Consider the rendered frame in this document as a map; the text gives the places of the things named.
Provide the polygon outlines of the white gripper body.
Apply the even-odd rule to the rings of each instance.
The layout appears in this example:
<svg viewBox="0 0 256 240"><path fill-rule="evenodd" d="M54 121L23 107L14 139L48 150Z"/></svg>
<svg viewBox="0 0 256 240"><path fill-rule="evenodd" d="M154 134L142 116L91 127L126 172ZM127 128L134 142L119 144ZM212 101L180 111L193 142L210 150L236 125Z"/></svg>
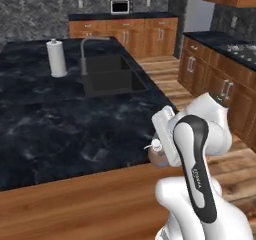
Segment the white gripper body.
<svg viewBox="0 0 256 240"><path fill-rule="evenodd" d="M152 123L155 128L153 139L157 138L160 140L168 160L168 165L172 167L180 166L181 160L173 140L173 129L177 120L172 107L166 105L155 113L152 116Z"/></svg>

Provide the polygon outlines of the brown soap dispenser white pump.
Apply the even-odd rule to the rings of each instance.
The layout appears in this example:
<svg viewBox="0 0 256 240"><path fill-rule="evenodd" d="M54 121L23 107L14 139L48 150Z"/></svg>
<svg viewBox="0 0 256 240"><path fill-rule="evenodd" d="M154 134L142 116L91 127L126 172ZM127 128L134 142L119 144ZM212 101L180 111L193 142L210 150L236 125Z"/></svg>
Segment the brown soap dispenser white pump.
<svg viewBox="0 0 256 240"><path fill-rule="evenodd" d="M154 166L161 168L168 165L167 157L159 139L154 138L144 149L147 151L149 161Z"/></svg>

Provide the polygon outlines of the black sink basin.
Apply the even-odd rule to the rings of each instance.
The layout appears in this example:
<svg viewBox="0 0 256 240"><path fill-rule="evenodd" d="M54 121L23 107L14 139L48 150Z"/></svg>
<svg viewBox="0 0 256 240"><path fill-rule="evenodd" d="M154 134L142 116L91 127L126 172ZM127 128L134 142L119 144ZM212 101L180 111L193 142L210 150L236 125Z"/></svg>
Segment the black sink basin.
<svg viewBox="0 0 256 240"><path fill-rule="evenodd" d="M119 54L86 58L82 67L82 83L86 97L128 94L147 90L139 75Z"/></svg>

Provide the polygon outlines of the grey sink tap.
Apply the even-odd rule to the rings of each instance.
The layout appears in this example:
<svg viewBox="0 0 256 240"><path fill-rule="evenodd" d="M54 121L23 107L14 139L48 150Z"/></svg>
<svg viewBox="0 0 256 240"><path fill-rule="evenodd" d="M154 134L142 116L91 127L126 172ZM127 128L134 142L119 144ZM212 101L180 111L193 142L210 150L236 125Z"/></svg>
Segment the grey sink tap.
<svg viewBox="0 0 256 240"><path fill-rule="evenodd" d="M80 43L80 53L81 53L81 58L80 58L80 64L81 64L81 75L87 75L87 62L86 62L86 57L85 57L85 51L84 51L84 45L85 42L88 40L98 40L98 41L109 41L110 37L104 37L104 36L87 36L85 37L81 43Z"/></svg>

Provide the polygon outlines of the wooden base cupboards black worktop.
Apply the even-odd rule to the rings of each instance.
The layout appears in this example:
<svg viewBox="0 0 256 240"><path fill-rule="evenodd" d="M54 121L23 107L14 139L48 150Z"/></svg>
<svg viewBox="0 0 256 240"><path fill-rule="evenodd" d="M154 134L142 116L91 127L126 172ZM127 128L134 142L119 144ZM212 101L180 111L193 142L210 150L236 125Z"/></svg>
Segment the wooden base cupboards black worktop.
<svg viewBox="0 0 256 240"><path fill-rule="evenodd" d="M233 53L247 42L218 31L185 32L178 82L195 97L210 92L229 107L231 131L256 153L256 55Z"/></svg>
<svg viewBox="0 0 256 240"><path fill-rule="evenodd" d="M178 17L169 12L69 14L69 36L113 36L135 58L172 56Z"/></svg>

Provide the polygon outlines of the black hob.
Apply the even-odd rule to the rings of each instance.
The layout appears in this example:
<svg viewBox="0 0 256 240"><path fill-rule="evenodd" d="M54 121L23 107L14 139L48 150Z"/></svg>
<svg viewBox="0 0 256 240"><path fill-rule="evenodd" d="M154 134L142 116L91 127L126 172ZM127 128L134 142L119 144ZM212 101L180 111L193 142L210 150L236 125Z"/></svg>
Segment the black hob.
<svg viewBox="0 0 256 240"><path fill-rule="evenodd" d="M254 44L227 44L222 45L221 48L242 60L256 64L256 45Z"/></svg>

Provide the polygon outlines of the wooden island cabinet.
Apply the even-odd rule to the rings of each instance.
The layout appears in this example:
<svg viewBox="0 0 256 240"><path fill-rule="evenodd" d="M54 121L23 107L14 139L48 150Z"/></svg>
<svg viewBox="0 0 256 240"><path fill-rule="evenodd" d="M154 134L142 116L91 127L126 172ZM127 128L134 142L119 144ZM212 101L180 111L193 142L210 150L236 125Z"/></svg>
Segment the wooden island cabinet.
<svg viewBox="0 0 256 240"><path fill-rule="evenodd" d="M0 240L153 240L155 184L181 174L144 164L1 192Z"/></svg>

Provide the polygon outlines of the white paper towel roll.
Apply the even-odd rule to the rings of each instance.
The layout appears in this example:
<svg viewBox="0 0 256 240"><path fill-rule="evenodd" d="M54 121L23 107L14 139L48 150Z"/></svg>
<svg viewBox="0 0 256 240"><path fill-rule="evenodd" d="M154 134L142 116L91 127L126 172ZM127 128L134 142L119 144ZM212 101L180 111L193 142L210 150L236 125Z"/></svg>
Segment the white paper towel roll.
<svg viewBox="0 0 256 240"><path fill-rule="evenodd" d="M51 39L46 43L51 76L61 78L67 75L63 42Z"/></svg>

